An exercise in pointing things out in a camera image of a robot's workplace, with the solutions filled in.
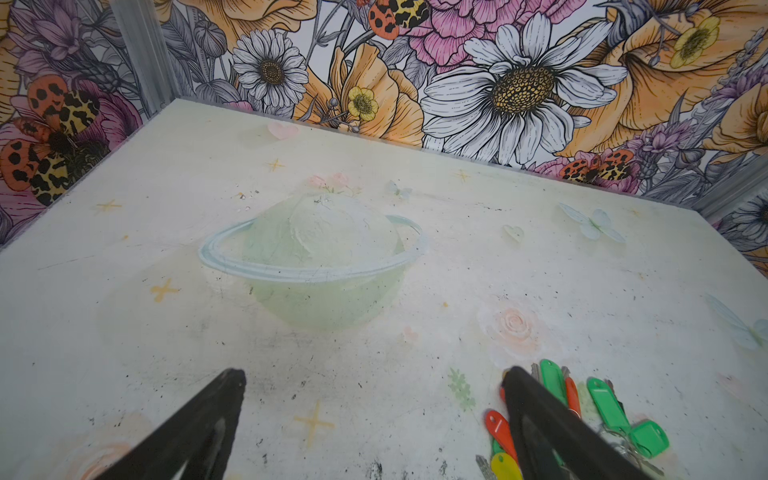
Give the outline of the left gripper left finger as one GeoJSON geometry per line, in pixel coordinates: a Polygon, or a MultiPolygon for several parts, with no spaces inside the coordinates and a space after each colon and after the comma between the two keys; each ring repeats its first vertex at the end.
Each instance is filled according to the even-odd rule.
{"type": "Polygon", "coordinates": [[[232,452],[245,388],[244,371],[223,370],[99,477],[222,479],[232,452]]]}

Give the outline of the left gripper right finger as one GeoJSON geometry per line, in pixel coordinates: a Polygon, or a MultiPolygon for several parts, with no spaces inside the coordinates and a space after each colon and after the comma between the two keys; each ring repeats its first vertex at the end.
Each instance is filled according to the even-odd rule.
{"type": "Polygon", "coordinates": [[[646,479],[524,368],[502,381],[509,430],[525,479],[646,479]]]}

